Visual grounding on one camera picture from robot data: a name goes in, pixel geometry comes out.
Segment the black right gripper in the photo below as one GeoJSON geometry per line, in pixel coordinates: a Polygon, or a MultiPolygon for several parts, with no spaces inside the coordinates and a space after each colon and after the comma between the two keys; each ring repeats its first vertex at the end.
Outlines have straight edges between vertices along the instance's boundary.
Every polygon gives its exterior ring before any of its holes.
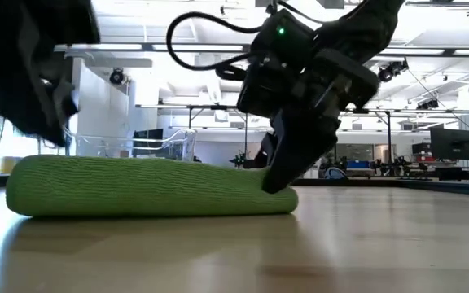
{"type": "Polygon", "coordinates": [[[377,93],[379,78],[362,63],[333,49],[312,57],[273,55],[279,102],[273,133],[266,133],[254,158],[265,168],[261,189],[275,194],[304,174],[337,143],[340,113],[363,108],[377,93]]]}

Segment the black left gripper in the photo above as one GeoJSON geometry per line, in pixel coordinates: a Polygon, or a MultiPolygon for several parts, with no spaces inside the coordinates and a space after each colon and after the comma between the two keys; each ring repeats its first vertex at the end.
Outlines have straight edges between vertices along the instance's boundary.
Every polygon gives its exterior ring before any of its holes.
{"type": "Polygon", "coordinates": [[[0,53],[0,116],[22,133],[65,147],[65,125],[78,113],[70,65],[69,58],[55,52],[30,72],[16,52],[0,53]]]}

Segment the bright green microfiber towel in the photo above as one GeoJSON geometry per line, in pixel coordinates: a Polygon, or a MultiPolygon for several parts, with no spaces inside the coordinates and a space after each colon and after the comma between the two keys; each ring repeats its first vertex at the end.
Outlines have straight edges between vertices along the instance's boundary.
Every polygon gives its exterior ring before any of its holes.
{"type": "Polygon", "coordinates": [[[34,155],[6,184],[24,216],[254,216],[293,212],[297,193],[262,190],[266,171],[169,159],[34,155]]]}

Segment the black monitor on arm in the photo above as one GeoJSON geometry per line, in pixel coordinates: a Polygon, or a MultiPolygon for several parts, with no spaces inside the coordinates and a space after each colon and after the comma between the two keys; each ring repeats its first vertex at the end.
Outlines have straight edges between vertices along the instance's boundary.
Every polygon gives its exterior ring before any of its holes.
{"type": "Polygon", "coordinates": [[[432,156],[439,160],[469,160],[469,131],[431,128],[432,156]]]}

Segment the clear plastic basket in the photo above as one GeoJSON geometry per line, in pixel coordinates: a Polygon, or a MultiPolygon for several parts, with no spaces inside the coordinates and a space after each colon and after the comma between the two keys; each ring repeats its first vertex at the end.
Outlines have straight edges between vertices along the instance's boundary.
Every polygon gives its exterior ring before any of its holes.
{"type": "Polygon", "coordinates": [[[192,161],[195,158],[193,129],[181,129],[161,142],[134,142],[131,137],[109,137],[71,133],[65,129],[66,146],[55,146],[46,140],[37,142],[39,155],[88,156],[101,158],[161,158],[192,161]]]}

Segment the blue and white object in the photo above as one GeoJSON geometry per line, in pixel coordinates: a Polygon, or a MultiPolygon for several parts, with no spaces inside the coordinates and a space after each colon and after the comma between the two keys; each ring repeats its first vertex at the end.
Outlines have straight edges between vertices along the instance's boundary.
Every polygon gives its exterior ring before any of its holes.
{"type": "Polygon", "coordinates": [[[337,167],[329,167],[325,170],[323,178],[327,180],[344,180],[347,179],[345,172],[337,167]]]}

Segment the yellow bin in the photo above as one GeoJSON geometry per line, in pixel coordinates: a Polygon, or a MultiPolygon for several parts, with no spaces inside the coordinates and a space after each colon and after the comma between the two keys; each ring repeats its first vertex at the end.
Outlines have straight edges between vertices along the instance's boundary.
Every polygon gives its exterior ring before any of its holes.
{"type": "Polygon", "coordinates": [[[19,156],[3,156],[0,160],[0,173],[10,174],[21,160],[19,156]]]}

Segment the background robot equipment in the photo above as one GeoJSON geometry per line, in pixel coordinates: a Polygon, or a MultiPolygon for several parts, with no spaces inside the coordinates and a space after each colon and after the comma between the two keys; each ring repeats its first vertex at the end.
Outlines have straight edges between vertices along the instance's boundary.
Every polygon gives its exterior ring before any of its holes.
{"type": "Polygon", "coordinates": [[[382,177],[426,177],[429,167],[423,163],[414,164],[405,160],[403,156],[394,159],[392,163],[384,163],[381,159],[370,162],[374,174],[382,177]]]}

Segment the long ceiling light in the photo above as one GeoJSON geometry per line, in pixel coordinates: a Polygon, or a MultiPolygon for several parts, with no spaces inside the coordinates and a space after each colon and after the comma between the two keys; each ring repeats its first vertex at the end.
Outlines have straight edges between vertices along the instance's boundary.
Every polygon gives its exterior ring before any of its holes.
{"type": "MultiPolygon", "coordinates": [[[[175,52],[195,53],[239,53],[247,52],[248,45],[239,44],[206,44],[206,43],[173,43],[175,52]]],[[[57,45],[55,51],[58,52],[167,52],[165,43],[103,43],[103,44],[76,44],[57,45]]]]}

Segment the pair of dark monitors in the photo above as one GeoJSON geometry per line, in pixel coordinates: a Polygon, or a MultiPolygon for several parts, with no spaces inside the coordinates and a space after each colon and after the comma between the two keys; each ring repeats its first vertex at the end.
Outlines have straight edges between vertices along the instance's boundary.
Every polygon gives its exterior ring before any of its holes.
{"type": "Polygon", "coordinates": [[[163,140],[163,129],[150,129],[134,131],[134,142],[161,142],[163,140]]]}

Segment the black metal stand frame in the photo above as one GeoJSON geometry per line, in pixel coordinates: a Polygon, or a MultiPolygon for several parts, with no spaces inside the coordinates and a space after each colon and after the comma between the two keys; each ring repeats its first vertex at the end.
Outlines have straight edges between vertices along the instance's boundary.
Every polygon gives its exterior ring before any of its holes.
{"type": "Polygon", "coordinates": [[[366,109],[366,108],[354,108],[354,109],[344,109],[343,113],[340,115],[340,118],[343,120],[344,125],[340,126],[338,131],[339,135],[343,133],[353,133],[354,135],[358,135],[359,133],[364,134],[368,133],[371,135],[372,133],[385,133],[387,134],[387,158],[388,158],[388,165],[392,166],[392,122],[391,122],[391,111],[385,109],[366,109]],[[375,116],[378,120],[380,120],[383,124],[386,125],[386,129],[346,129],[348,125],[347,120],[350,118],[367,118],[375,116]]]}
{"type": "Polygon", "coordinates": [[[211,104],[211,105],[187,105],[185,106],[189,110],[189,117],[188,117],[188,128],[191,128],[191,122],[194,119],[194,116],[192,115],[192,111],[194,109],[200,109],[201,111],[204,109],[208,110],[223,110],[223,111],[234,111],[236,112],[243,120],[244,122],[244,150],[243,153],[245,155],[245,158],[247,159],[248,155],[248,114],[245,113],[242,115],[239,111],[239,109],[236,106],[227,106],[227,105],[220,105],[220,104],[211,104]]]}

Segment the black aluminium table frame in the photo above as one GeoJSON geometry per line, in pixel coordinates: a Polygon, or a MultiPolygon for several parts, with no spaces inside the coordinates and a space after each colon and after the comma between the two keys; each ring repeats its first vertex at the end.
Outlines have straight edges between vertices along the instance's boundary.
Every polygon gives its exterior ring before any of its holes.
{"type": "MultiPolygon", "coordinates": [[[[0,176],[0,187],[4,187],[11,199],[33,200],[49,196],[52,199],[91,196],[95,198],[111,196],[170,196],[173,198],[196,197],[239,197],[253,199],[270,196],[263,191],[265,174],[259,172],[234,172],[206,177],[203,174],[176,174],[164,177],[160,174],[147,177],[140,173],[48,173],[44,176],[33,174],[12,174],[0,176]]],[[[419,180],[327,180],[297,179],[292,186],[275,193],[276,197],[293,196],[295,186],[303,187],[396,187],[416,190],[469,195],[468,182],[419,181],[419,180]]]]}

